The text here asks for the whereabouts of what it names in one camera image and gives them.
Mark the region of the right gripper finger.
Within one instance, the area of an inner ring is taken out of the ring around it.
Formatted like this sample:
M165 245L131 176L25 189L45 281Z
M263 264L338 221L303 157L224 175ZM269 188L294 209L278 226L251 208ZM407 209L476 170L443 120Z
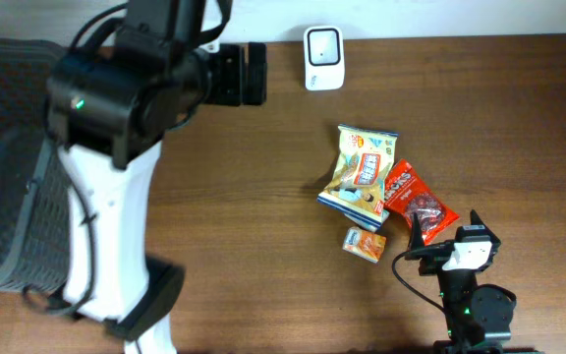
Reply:
M420 224L419 216L416 212L412 214L412 230L409 242L409 251L415 251L425 246L425 238L423 236L422 227Z
M474 209L470 211L470 221L471 221L471 224L469 225L470 230L484 231L487 229L487 226L485 225L485 223L482 221L482 219Z

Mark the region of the orange tissue pack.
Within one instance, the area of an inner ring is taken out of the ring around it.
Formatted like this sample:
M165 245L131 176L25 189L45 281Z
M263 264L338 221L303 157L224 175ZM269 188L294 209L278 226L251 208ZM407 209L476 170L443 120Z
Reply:
M385 237L359 227L351 227L344 238L343 250L376 264L384 252L385 245Z

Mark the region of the red snack bag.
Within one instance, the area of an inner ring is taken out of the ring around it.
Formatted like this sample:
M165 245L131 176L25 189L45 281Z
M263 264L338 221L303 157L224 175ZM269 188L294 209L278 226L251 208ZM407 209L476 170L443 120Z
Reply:
M459 215L437 197L406 159L400 159L392 167L384 188L384 208L403 216L411 229L414 229L416 214L425 245L459 219Z

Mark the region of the yellow wet wipes pack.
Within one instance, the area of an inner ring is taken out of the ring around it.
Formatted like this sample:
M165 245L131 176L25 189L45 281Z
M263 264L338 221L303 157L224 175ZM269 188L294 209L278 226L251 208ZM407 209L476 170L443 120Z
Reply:
M395 162L398 135L341 124L339 154L331 181L317 201L343 214L379 221L384 181Z

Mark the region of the green tissue pack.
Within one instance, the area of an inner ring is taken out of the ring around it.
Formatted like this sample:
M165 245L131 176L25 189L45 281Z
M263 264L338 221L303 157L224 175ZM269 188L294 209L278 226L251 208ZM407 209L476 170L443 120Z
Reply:
M349 219L351 219L352 221L354 221L358 226L362 227L363 229L369 232L376 232L386 221L386 219L390 215L390 212L387 209L384 209L382 211L379 221L368 220L367 218L360 217L358 215L348 212L345 212L344 215Z

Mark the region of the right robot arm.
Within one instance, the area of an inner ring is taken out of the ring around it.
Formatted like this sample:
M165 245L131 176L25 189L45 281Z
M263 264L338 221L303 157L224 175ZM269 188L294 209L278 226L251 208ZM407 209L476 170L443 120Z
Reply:
M412 216L405 259L419 263L419 275L437 278L447 326L448 338L434 342L433 353L505 353L503 345L511 339L517 296L477 281L477 275L492 265L501 241L475 211L470 220L456 230L454 239L426 245L419 216Z

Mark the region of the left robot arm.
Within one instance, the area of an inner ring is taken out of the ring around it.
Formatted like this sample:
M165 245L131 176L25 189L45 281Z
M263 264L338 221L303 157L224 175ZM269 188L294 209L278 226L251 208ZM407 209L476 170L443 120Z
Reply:
M185 271L145 251L166 134L203 104L266 101L267 47L222 44L201 1L128 0L89 20L47 80L45 131L70 179L62 285L22 291L33 310L101 323L128 353L172 353Z

